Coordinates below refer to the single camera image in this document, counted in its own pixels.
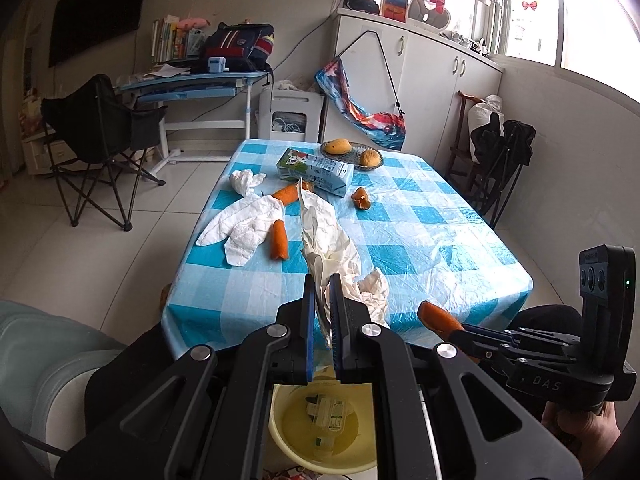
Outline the person's right hand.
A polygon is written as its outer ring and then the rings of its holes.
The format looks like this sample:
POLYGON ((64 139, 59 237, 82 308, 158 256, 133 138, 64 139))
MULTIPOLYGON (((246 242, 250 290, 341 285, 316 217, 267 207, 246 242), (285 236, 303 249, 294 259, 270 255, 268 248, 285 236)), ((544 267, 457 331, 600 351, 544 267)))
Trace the person's right hand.
POLYGON ((597 468, 620 437, 613 402, 605 402, 599 414, 592 411, 572 413, 547 402, 541 423, 558 439, 571 436, 579 443, 574 454, 585 476, 597 468))

